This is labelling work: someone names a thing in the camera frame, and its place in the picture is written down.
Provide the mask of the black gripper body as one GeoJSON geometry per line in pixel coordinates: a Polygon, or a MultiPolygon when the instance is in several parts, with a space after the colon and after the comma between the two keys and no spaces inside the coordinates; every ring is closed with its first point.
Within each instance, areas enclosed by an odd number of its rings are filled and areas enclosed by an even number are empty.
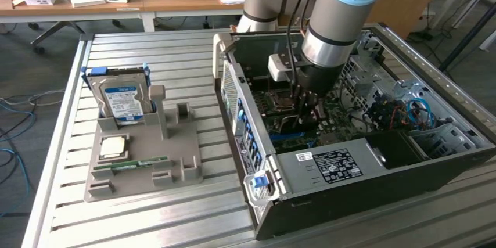
{"type": "Polygon", "coordinates": [[[298,69],[298,84],[309,92],[325,97],[335,86],[345,64],[338,67],[303,66],[298,69]]]}

